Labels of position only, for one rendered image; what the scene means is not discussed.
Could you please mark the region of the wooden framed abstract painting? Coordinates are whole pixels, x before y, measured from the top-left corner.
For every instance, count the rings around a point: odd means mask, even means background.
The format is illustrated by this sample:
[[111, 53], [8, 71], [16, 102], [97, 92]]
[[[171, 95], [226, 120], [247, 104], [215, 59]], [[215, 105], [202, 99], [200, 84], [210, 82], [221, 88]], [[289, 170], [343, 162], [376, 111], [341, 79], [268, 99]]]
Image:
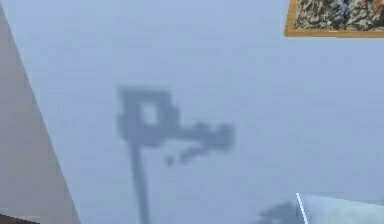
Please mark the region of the wooden framed abstract painting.
[[284, 35], [384, 39], [384, 0], [290, 0]]

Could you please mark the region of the pale blue white box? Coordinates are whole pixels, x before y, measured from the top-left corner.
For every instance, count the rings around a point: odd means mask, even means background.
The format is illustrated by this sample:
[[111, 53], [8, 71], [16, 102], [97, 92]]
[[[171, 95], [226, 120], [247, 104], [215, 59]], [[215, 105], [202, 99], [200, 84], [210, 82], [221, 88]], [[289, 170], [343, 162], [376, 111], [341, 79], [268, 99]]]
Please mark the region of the pale blue white box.
[[304, 224], [384, 224], [384, 206], [297, 193]]

